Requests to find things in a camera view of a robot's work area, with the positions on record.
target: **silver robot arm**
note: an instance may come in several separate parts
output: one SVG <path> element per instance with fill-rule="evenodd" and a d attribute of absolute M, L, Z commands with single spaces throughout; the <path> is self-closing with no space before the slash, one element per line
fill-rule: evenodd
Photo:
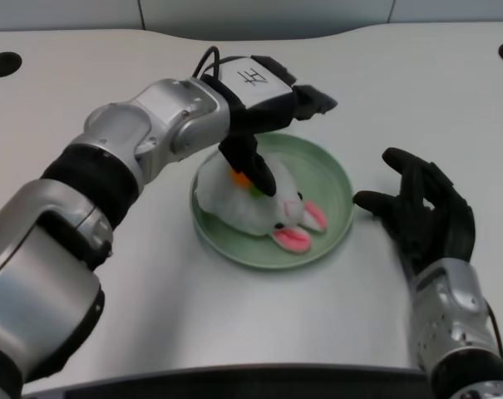
<path fill-rule="evenodd" d="M 412 281 L 411 351 L 436 399 L 503 398 L 503 353 L 473 267 L 444 258 Z"/>
<path fill-rule="evenodd" d="M 220 143 L 228 161 L 267 190 L 254 134 L 325 113 L 336 102 L 269 57 L 219 59 L 200 77 L 164 79 L 94 111 L 44 172 L 0 210 L 0 398 L 62 370 L 103 311 L 93 270 L 113 229 L 170 162 Z"/>

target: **gray wall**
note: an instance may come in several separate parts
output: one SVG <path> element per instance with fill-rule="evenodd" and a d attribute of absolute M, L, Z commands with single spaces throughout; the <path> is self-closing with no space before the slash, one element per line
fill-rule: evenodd
<path fill-rule="evenodd" d="M 205 40 L 317 37 L 386 22 L 503 21 L 503 0 L 0 0 L 0 31 L 133 28 Z"/>

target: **black cable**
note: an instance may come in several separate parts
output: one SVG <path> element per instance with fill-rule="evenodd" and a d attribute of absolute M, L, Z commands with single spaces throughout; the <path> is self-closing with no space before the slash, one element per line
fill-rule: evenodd
<path fill-rule="evenodd" d="M 194 73 L 192 74 L 193 77 L 198 77 L 198 75 L 201 72 L 201 68 L 203 68 L 203 65 L 207 61 L 207 58 L 210 57 L 210 54 L 215 55 L 215 63 L 214 63 L 214 78 L 216 80 L 219 79 L 219 49 L 216 46 L 209 47 L 209 49 L 205 52 L 205 54 L 201 57 L 200 63 L 198 66 L 195 68 Z"/>
<path fill-rule="evenodd" d="M 495 339 L 497 341 L 497 347 L 499 347 L 499 354 L 501 355 L 503 361 L 503 347 L 502 347 L 502 339 L 501 334 L 499 333 L 499 326 L 497 325 L 497 320 L 495 318 L 495 314 L 493 313 L 493 309 L 490 304 L 486 301 L 487 311 L 490 314 L 491 324 L 493 325 L 493 331 L 495 332 Z"/>

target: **robotic arm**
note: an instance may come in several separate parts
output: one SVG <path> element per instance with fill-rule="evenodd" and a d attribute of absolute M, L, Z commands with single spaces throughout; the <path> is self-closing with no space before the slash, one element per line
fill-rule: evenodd
<path fill-rule="evenodd" d="M 198 78 L 207 57 L 215 62 Z M 265 194 L 275 181 L 254 134 L 325 113 L 336 101 L 270 57 L 219 59 L 211 47 L 184 81 L 164 79 L 103 106 L 39 180 L 0 211 L 0 399 L 62 370 L 101 315 L 94 269 L 112 231 L 170 162 L 210 145 Z"/>
<path fill-rule="evenodd" d="M 399 196 L 361 191 L 353 200 L 380 217 L 397 243 L 412 298 L 412 354 L 436 399 L 503 398 L 498 328 L 469 264 L 471 208 L 433 163 L 393 148 L 382 158 L 402 175 Z"/>

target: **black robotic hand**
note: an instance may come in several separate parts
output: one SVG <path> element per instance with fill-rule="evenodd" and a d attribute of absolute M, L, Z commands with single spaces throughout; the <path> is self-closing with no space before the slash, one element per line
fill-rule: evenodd
<path fill-rule="evenodd" d="M 402 175 L 397 197 L 358 192 L 353 201 L 382 219 L 414 275 L 441 258 L 471 260 L 475 219 L 471 207 L 433 163 L 388 148 L 384 161 Z M 423 204 L 423 198 L 434 208 Z"/>

